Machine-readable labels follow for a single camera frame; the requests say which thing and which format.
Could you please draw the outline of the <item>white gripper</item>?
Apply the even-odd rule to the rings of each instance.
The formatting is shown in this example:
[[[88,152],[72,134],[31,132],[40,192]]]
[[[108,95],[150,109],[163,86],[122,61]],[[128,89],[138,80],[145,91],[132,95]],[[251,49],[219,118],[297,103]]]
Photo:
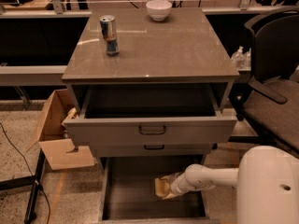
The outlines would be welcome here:
[[[170,191],[162,199],[169,200],[176,198],[178,195],[183,195],[188,192],[188,182],[185,178],[185,174],[182,172],[173,173],[160,177],[161,180],[170,182]]]

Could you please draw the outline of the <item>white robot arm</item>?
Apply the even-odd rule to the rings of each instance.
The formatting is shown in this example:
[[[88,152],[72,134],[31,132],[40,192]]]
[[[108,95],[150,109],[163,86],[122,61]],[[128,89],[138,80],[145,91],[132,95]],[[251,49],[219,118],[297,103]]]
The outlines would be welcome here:
[[[299,224],[299,160],[276,147],[251,148],[237,168],[191,164],[155,179],[164,200],[219,186],[236,189],[237,224]]]

